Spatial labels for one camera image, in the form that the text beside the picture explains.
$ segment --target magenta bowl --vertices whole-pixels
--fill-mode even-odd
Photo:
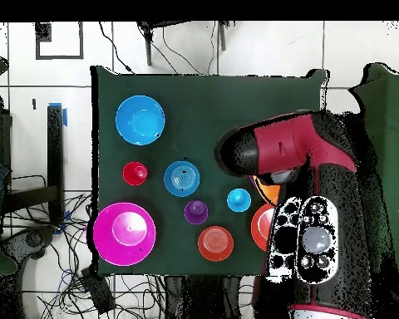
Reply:
[[[155,235],[152,217],[133,203],[109,205],[99,213],[93,226],[97,252],[117,266],[143,261],[154,247]]]

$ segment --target wire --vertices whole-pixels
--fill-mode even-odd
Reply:
[[[44,178],[44,176],[41,175],[19,176],[19,177],[12,177],[11,179],[28,179],[31,177],[41,177],[43,179],[44,186],[46,186],[46,179]]]
[[[137,29],[139,30],[139,33],[143,36],[143,38],[145,38],[145,35],[142,33],[142,31],[140,30],[139,26],[137,26]],[[170,64],[170,62],[167,60],[167,57],[165,57],[165,55],[161,52],[160,49],[158,49],[158,47],[156,47],[154,45],[154,43],[152,42],[152,39],[149,41],[148,39],[145,38],[146,41],[148,41],[164,58],[165,60],[169,63],[169,65],[171,66],[171,68],[173,69],[173,71],[176,73],[176,75],[179,75],[179,73],[177,72],[177,70],[173,67],[173,65]]]
[[[211,62],[213,61],[213,59],[214,59],[214,44],[213,44],[213,35],[214,35],[214,29],[215,29],[215,27],[216,27],[216,21],[214,21],[214,25],[213,25],[213,31],[211,32],[211,38],[210,38],[210,41],[211,41],[211,46],[213,47],[213,57],[211,57],[211,60],[209,61],[209,67],[210,67],[210,65],[211,65]]]
[[[102,23],[99,22],[99,26],[101,27],[101,32],[102,32],[102,36],[105,37],[106,39],[108,39],[108,41],[111,42],[112,46],[114,47],[114,50],[116,51],[116,58],[117,60],[121,63],[122,66],[124,66],[124,68],[128,71],[131,72],[133,75],[135,75],[135,73],[120,59],[120,57],[118,56],[118,52],[116,50],[116,44],[112,41],[112,39],[110,39],[104,32],[103,32],[103,26]]]
[[[164,41],[165,46],[166,46],[171,52],[173,52],[173,53],[176,54],[176,55],[179,55],[182,59],[184,59],[186,62],[188,62],[189,66],[191,66],[191,67],[192,67],[196,72],[198,72],[200,75],[204,75],[204,73],[199,72],[195,67],[193,67],[193,66],[191,65],[191,63],[188,61],[188,59],[186,59],[186,57],[184,57],[183,55],[179,54],[178,52],[175,52],[173,49],[171,49],[171,48],[167,45],[167,43],[165,42],[165,38],[164,38],[164,27],[163,27],[163,41]]]

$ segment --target floor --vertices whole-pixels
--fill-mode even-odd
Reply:
[[[172,73],[173,69],[162,55],[152,48],[152,66],[146,65],[145,41],[134,22],[103,22],[104,33],[112,38],[118,57],[135,73]],[[217,28],[213,21],[189,22],[164,31],[167,45],[185,56],[201,73],[216,74]],[[41,55],[79,55],[78,23],[54,22],[52,40],[42,42]],[[163,42],[163,30],[155,31],[155,46],[162,51],[179,73],[195,73],[188,63],[174,54]],[[12,177],[38,174],[47,177],[46,109],[52,102],[67,108],[64,126],[65,195],[72,199],[91,192],[91,77],[89,66],[102,65],[125,73],[111,43],[102,36],[98,22],[83,23],[83,60],[36,60],[33,23],[0,23],[0,56],[9,60],[9,70],[0,76],[0,95],[13,116]],[[359,112],[359,105],[348,88],[359,84],[363,67],[382,61],[399,71],[399,22],[236,22],[226,30],[225,52],[219,52],[219,74],[227,76],[305,76],[309,70],[324,68],[330,71],[327,108],[334,113]],[[41,178],[14,180],[14,189],[42,185]],[[66,210],[72,210],[78,199],[71,200]],[[84,204],[71,218],[88,220]],[[7,218],[3,236],[27,225],[13,214]],[[84,237],[82,230],[69,226],[71,235]],[[71,256],[62,234],[52,242],[59,254],[60,264],[69,268]],[[91,253],[83,243],[76,252],[80,267],[90,264]],[[27,319],[40,319],[45,309],[39,299],[50,301],[65,287],[57,253],[48,248],[46,255],[30,260],[23,278],[23,301]],[[254,319],[249,305],[253,277],[244,277],[239,304],[243,319]],[[146,277],[110,277],[110,288],[122,307],[138,307],[145,297],[145,306],[154,303]],[[85,309],[91,307],[84,301]],[[147,319],[158,319],[158,306],[147,312]],[[135,319],[119,310],[109,319]],[[85,319],[108,319],[88,312]],[[57,312],[56,319],[81,319],[80,315]]]

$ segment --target black cable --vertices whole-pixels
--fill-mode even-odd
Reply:
[[[83,314],[81,313],[80,308],[78,308],[78,305],[76,305],[76,303],[71,299],[71,296],[69,296],[69,298],[70,298],[72,304],[75,306],[75,308],[80,312],[81,319],[84,319],[84,316],[83,316]]]
[[[213,59],[214,59],[214,44],[213,44],[213,35],[214,35],[214,29],[215,29],[215,27],[216,27],[216,21],[214,21],[214,25],[213,25],[213,31],[211,32],[211,38],[210,38],[210,41],[211,41],[211,46],[213,47],[213,57],[211,57],[211,60],[209,61],[209,67],[211,66],[211,62],[213,61]]]
[[[112,39],[110,39],[104,32],[103,32],[103,26],[102,23],[99,22],[99,26],[101,27],[101,32],[102,32],[102,36],[105,37],[106,39],[108,39],[108,41],[111,42],[112,46],[114,47],[114,50],[116,51],[116,58],[117,60],[121,63],[122,66],[124,66],[124,68],[128,71],[131,72],[135,75],[135,73],[122,61],[120,60],[120,57],[118,56],[118,52],[116,50],[116,44],[114,44],[114,42],[112,41]]]
[[[120,312],[118,313],[118,315],[116,316],[116,319],[118,319],[118,317],[120,316],[120,314],[122,312],[127,312],[129,314],[131,314],[132,316],[135,316],[136,319],[143,319],[141,315],[131,311],[131,309],[135,309],[134,307],[131,308],[124,308],[122,305],[116,305],[116,307],[118,307],[120,309]]]
[[[46,179],[44,178],[44,176],[41,175],[19,176],[19,177],[12,177],[11,179],[28,179],[31,177],[41,177],[43,179],[44,186],[46,186]]]
[[[188,59],[186,59],[186,57],[184,57],[183,55],[179,54],[178,52],[175,52],[173,49],[171,49],[167,43],[165,42],[165,38],[164,38],[164,27],[163,27],[163,41],[165,46],[174,54],[179,55],[182,59],[184,59],[186,62],[188,62],[189,66],[191,66],[196,72],[198,72],[200,75],[204,75],[204,73],[199,72],[195,67],[192,66],[192,64],[188,61]]]
[[[140,30],[139,26],[137,26],[137,29],[139,30],[139,33],[143,36],[143,38],[145,38],[145,35],[142,33],[142,31]],[[152,40],[150,41],[150,44],[165,58],[165,60],[169,63],[169,65],[171,66],[171,68],[173,69],[173,71],[176,73],[176,75],[179,75],[179,73],[177,72],[177,70],[173,67],[173,65],[170,64],[170,62],[167,60],[167,57],[165,57],[165,55],[161,52],[160,49],[158,49],[158,47],[156,47],[154,45],[154,43],[152,42]]]
[[[51,313],[51,311],[50,311],[50,309],[48,307],[49,303],[44,302],[39,296],[37,296],[37,298],[44,304],[45,310],[48,310],[50,317],[53,319],[53,315],[52,315],[52,313]]]

